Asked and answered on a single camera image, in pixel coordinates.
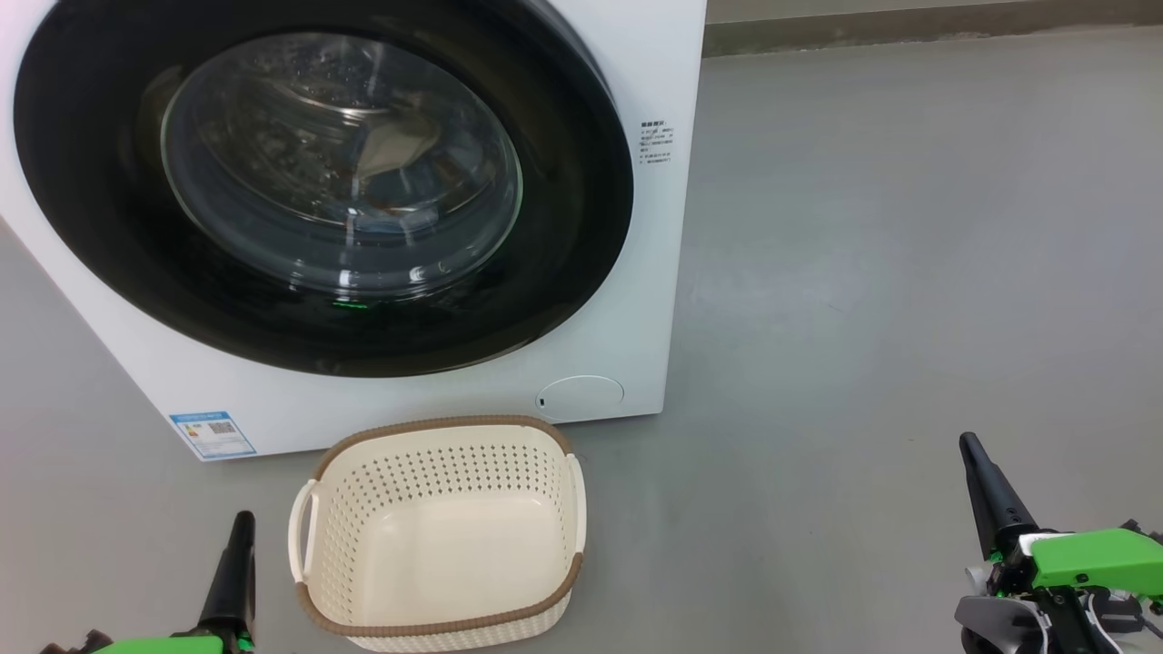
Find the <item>white plastic basket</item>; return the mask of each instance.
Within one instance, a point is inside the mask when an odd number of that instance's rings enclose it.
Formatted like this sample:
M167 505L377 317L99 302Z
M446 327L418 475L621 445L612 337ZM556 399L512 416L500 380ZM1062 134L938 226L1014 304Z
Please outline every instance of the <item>white plastic basket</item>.
M554 426L428 420L331 448L295 498L287 550L320 627L377 652L449 652L554 626L585 524L582 468Z

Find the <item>concrete floor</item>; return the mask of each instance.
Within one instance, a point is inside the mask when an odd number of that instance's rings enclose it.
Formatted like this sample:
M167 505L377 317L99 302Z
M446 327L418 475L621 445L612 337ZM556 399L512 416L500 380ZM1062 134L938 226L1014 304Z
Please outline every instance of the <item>concrete floor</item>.
M668 408L566 427L590 546L507 653L954 652L975 429L1059 529L1163 528L1163 30L708 61ZM315 454L200 464L0 233L0 633L197 618L258 516L258 639Z

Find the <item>white washing machine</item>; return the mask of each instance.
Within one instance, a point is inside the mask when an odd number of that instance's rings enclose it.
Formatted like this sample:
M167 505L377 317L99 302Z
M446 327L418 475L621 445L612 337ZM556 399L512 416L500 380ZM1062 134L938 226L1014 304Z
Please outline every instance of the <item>white washing machine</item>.
M663 406L705 0L22 0L0 215L202 460Z

